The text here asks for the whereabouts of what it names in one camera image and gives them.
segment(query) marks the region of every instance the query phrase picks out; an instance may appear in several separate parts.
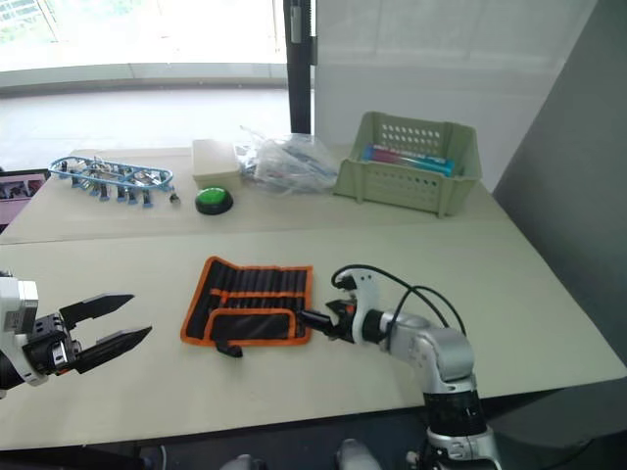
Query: floor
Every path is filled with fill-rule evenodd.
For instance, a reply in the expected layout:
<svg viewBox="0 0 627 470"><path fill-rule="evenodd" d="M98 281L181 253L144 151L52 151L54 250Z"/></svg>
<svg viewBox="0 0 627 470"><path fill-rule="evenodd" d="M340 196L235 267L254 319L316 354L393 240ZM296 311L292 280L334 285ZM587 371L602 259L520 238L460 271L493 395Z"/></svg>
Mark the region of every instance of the floor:
<svg viewBox="0 0 627 470"><path fill-rule="evenodd" d="M289 131L283 89L160 89L0 99L0 165L45 167L77 148L189 146L193 139L246 138L240 126L265 134ZM368 444L386 470L403 467L424 431L415 411L361 416L317 424L244 431L167 442L168 469L218 470L240 453L263 458L271 470L331 469L342 440ZM531 447L499 436L506 470L542 469L573 449ZM156 447L146 454L158 456ZM577 459L556 468L624 468L627 434L594 441ZM24 469L0 463L1 469Z"/></svg>
<svg viewBox="0 0 627 470"><path fill-rule="evenodd" d="M284 89L153 89L0 98L0 166L47 167L78 148L187 147L289 132Z"/></svg>

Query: green button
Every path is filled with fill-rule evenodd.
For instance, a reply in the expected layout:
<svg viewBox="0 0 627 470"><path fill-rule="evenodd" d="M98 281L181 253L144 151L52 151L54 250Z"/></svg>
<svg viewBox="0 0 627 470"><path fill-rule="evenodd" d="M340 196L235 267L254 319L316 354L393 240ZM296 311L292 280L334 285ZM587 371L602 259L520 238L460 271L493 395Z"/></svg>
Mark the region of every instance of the green button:
<svg viewBox="0 0 627 470"><path fill-rule="evenodd" d="M199 191L196 197L203 204L219 204L224 201L226 191L222 188L213 187Z"/></svg>

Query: big green button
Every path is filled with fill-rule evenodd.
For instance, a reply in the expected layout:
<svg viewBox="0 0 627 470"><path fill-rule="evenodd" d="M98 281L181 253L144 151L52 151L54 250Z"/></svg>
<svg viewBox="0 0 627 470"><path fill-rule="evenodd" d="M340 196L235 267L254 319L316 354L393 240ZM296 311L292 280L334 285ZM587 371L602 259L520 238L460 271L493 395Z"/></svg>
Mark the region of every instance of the big green button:
<svg viewBox="0 0 627 470"><path fill-rule="evenodd" d="M196 210L201 213L216 215L231 209L233 198L224 188L212 186L198 192Z"/></svg>

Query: white wall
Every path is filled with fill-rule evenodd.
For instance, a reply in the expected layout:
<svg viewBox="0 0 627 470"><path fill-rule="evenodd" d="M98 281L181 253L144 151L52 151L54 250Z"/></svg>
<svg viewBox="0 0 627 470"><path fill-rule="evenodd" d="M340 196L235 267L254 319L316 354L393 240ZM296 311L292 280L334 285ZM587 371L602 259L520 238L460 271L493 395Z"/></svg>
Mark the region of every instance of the white wall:
<svg viewBox="0 0 627 470"><path fill-rule="evenodd" d="M317 0L315 133L375 110L477 129L492 190L596 0Z"/></svg>

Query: tool roll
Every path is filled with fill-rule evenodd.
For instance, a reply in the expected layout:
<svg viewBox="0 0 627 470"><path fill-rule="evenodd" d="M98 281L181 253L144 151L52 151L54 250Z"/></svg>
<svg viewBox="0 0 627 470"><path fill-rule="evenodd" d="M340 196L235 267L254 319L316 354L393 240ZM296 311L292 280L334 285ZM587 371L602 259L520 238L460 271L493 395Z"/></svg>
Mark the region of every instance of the tool roll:
<svg viewBox="0 0 627 470"><path fill-rule="evenodd" d="M180 330L183 342L241 357L242 346L295 346L310 329L296 311L311 308L312 267L205 262Z"/></svg>

